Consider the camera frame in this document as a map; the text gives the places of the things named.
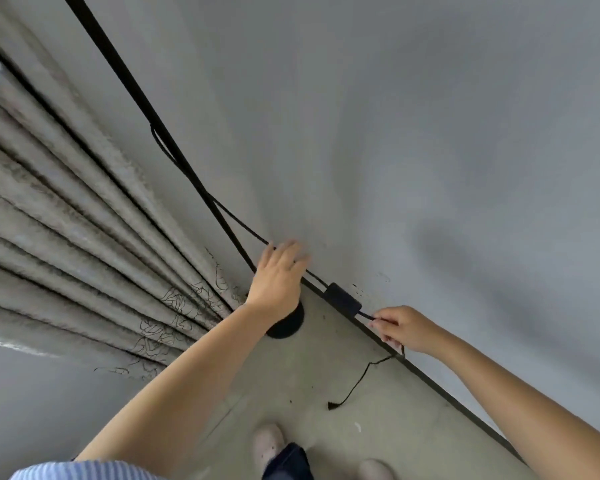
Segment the hand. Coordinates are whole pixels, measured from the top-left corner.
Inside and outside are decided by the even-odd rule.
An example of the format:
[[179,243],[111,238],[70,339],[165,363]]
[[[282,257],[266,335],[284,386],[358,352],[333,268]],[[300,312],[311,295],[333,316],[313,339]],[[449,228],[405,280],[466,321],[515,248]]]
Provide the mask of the hand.
[[260,257],[246,305],[261,309],[274,322],[296,309],[300,300],[300,278],[309,266],[310,257],[296,260],[301,246],[287,241],[278,249],[267,246]]
[[380,332],[385,342],[402,344],[416,352],[433,355],[440,339],[448,335],[448,331],[410,306],[382,308],[374,313],[374,318],[369,326]]

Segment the round black object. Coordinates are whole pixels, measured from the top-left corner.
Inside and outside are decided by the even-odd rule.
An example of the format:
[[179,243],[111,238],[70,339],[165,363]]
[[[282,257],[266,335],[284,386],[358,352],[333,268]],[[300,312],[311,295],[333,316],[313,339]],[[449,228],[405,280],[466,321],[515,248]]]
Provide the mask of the round black object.
[[267,330],[267,335],[272,339],[286,339],[300,330],[303,322],[304,306],[302,306],[302,301],[298,301],[296,309]]

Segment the gray curtain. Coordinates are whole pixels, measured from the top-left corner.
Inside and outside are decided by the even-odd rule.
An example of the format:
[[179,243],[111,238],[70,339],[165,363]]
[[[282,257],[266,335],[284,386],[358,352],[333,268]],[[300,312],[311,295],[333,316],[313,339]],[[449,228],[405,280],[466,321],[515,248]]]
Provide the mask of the gray curtain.
[[151,379],[239,299],[4,0],[0,53],[0,345]]

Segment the shoe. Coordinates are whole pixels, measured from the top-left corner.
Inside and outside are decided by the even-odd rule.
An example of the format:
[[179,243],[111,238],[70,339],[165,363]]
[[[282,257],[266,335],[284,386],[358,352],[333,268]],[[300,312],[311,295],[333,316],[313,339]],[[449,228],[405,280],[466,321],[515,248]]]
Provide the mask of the shoe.
[[358,466],[356,480],[395,480],[395,477],[384,463],[369,458]]
[[253,435],[253,459],[260,476],[285,446],[287,442],[278,425],[270,423],[258,428]]

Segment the blue striped shirt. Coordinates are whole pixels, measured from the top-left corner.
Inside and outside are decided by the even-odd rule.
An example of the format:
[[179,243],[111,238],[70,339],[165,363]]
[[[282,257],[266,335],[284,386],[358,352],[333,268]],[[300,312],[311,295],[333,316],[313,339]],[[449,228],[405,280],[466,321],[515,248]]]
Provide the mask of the blue striped shirt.
[[11,480],[164,480],[124,461],[50,461],[18,470]]

